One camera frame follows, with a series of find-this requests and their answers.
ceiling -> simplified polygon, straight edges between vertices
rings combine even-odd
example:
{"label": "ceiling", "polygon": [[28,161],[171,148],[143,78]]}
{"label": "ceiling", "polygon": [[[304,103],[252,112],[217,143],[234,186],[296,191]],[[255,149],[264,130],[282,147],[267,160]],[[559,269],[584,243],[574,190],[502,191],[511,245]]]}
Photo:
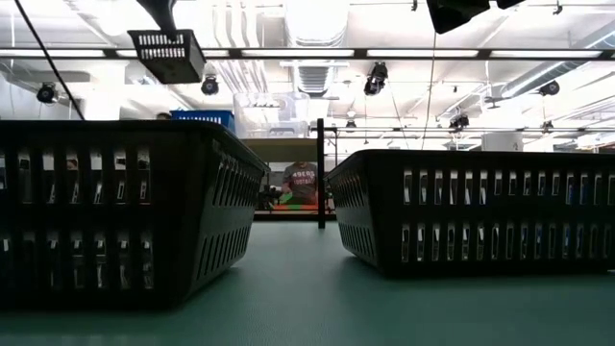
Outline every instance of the ceiling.
{"label": "ceiling", "polygon": [[[42,40],[49,47],[132,47],[125,34],[127,29],[155,28],[151,19],[130,0],[22,0]],[[226,5],[229,22],[238,1],[212,1]],[[563,11],[553,14],[554,0],[527,0],[521,6],[507,11],[491,10],[480,14],[469,24],[445,35],[435,36],[425,1],[419,1],[416,12],[412,1],[351,0],[344,45],[348,47],[437,47],[447,48],[561,48],[573,47],[577,41],[598,31],[615,18],[615,0],[560,0]],[[253,0],[256,6],[256,35],[263,47],[286,46],[283,0]],[[179,0],[175,18],[180,28],[191,28],[203,47],[211,44],[213,33],[203,26],[203,18],[211,17],[211,7],[204,1]],[[0,0],[0,46],[33,47],[33,36],[23,20],[15,14],[13,0]],[[306,22],[319,25],[318,13],[307,14]],[[49,71],[45,61],[0,61],[5,70],[24,81]],[[368,127],[448,127],[448,120],[438,116],[470,94],[484,94],[487,84],[497,86],[519,78],[541,62],[443,62],[438,61],[385,61],[388,82],[377,96],[363,94],[366,75],[373,61],[350,61],[347,67],[337,68],[337,73],[327,96],[334,100],[311,100],[309,118],[326,117],[328,125],[343,126],[347,112],[356,113],[356,122]],[[126,69],[126,83],[113,91],[124,98],[122,116],[153,118],[159,111],[177,107],[194,109],[233,108],[233,94],[219,78],[220,92],[205,96],[200,85],[136,85],[129,77],[142,76],[145,69],[138,62],[60,61],[59,70],[69,75],[85,72],[92,81],[103,78],[112,68]],[[214,66],[208,66],[214,72]],[[270,92],[294,90],[291,69],[280,67],[280,62],[264,62]],[[606,90],[614,89],[613,62],[591,62],[558,79],[561,92],[556,96],[542,97],[528,93],[499,103],[491,110],[488,104],[478,103],[480,110],[471,118],[471,127],[538,127],[545,120],[553,120],[555,127],[573,128],[606,121],[615,116],[615,107],[604,103],[597,110],[586,111],[560,120],[585,105],[592,104]],[[78,97],[88,97],[96,92],[96,83],[69,83]],[[604,122],[600,125],[611,125]],[[420,147],[424,144],[421,131],[403,134],[370,133],[370,147],[386,147],[391,138],[406,138],[402,147]],[[360,137],[346,139],[340,152],[353,152],[365,147],[365,133],[344,134]],[[526,134],[526,142],[534,142],[542,134]],[[538,142],[561,144],[570,142],[576,134],[550,136]],[[455,136],[442,133],[425,139],[427,147],[441,148],[445,143],[477,144],[480,136]]]}

air duct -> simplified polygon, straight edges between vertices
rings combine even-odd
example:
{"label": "air duct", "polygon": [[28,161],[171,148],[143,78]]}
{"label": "air duct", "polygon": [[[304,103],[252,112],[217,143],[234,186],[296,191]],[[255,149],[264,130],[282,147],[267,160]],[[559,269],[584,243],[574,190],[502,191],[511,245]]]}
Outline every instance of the air duct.
{"label": "air duct", "polygon": [[[573,45],[574,49],[615,48],[615,21]],[[514,98],[559,78],[588,62],[545,62],[502,88],[503,98]]]}
{"label": "air duct", "polygon": [[[286,38],[289,47],[341,47],[348,22],[348,0],[287,0]],[[299,91],[322,97],[335,78],[335,67],[295,66],[293,81]]]}

ceiling beam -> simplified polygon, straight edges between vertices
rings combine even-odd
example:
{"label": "ceiling beam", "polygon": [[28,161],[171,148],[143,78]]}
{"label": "ceiling beam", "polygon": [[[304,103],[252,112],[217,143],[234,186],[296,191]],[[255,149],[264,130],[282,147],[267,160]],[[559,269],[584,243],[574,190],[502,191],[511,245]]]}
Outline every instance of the ceiling beam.
{"label": "ceiling beam", "polygon": [[[137,60],[135,49],[48,48],[54,60]],[[337,60],[337,61],[462,61],[462,62],[615,62],[615,49],[529,48],[213,48],[206,60]],[[45,60],[37,48],[0,47],[0,59]]]}

spotlight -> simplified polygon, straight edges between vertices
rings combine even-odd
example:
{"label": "spotlight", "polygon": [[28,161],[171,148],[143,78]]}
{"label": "spotlight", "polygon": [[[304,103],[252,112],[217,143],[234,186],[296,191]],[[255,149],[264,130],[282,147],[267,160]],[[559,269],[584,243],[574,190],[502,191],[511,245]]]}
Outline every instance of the spotlight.
{"label": "spotlight", "polygon": [[555,96],[559,93],[559,83],[556,81],[552,81],[547,85],[541,86],[538,89],[538,93],[543,96]]}
{"label": "spotlight", "polygon": [[468,119],[468,115],[461,114],[451,119],[451,125],[449,125],[449,129],[455,129],[456,131],[460,131],[468,126],[470,126],[470,119]]}
{"label": "spotlight", "polygon": [[378,95],[384,88],[384,81],[388,78],[388,70],[384,62],[376,62],[374,68],[367,76],[367,83],[363,92],[366,96]]}
{"label": "spotlight", "polygon": [[37,92],[37,100],[47,105],[58,102],[58,91],[54,83],[43,83]]}
{"label": "spotlight", "polygon": [[207,96],[215,95],[219,91],[218,82],[215,80],[215,75],[205,76],[205,80],[201,85],[201,91]]}

green floor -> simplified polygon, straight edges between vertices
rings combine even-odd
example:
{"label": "green floor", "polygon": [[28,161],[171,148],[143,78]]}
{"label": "green floor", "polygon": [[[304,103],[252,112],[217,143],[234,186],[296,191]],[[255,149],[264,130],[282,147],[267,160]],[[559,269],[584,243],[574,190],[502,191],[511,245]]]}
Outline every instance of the green floor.
{"label": "green floor", "polygon": [[388,281],[335,224],[257,223],[177,311],[0,313],[0,345],[613,345],[615,276]]}

